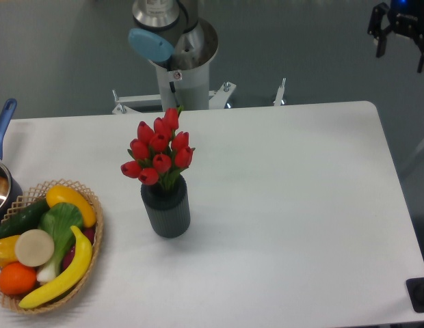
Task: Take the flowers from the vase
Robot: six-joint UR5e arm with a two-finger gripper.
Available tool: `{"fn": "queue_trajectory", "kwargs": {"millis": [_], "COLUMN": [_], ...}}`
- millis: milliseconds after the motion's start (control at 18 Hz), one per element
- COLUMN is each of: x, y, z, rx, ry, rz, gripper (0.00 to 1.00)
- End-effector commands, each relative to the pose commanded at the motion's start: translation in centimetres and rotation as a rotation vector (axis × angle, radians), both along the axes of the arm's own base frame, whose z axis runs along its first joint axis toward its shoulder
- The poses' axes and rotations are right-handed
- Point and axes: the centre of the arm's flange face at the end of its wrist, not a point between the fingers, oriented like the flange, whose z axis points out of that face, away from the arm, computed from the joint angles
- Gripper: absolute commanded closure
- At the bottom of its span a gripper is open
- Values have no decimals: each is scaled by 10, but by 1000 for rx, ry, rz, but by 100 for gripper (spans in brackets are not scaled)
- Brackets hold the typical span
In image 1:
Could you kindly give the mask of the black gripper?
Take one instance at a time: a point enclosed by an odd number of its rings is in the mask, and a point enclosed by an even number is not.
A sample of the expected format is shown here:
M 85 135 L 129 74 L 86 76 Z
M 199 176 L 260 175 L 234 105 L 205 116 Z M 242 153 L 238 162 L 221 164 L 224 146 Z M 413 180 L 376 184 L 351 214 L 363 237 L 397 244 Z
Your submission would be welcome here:
M 388 15 L 390 25 L 383 28 L 382 21 Z M 410 37 L 419 49 L 420 57 L 417 72 L 424 71 L 424 0 L 391 0 L 390 7 L 382 2 L 377 4 L 371 12 L 367 33 L 373 36 L 376 44 L 376 57 L 382 57 L 386 52 L 387 35 L 396 28 L 409 29 Z

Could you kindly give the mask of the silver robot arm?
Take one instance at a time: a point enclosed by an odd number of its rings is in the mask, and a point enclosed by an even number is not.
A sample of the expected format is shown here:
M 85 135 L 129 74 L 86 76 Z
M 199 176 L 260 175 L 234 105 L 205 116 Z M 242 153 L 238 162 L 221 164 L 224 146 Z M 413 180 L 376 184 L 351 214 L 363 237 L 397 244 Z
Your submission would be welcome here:
M 201 67 L 217 53 L 216 31 L 199 18 L 197 1 L 134 1 L 132 14 L 136 26 L 129 32 L 129 44 L 167 71 Z M 420 52 L 417 71 L 424 70 L 424 1 L 377 4 L 367 33 L 377 57 L 385 54 L 390 33 L 413 40 Z

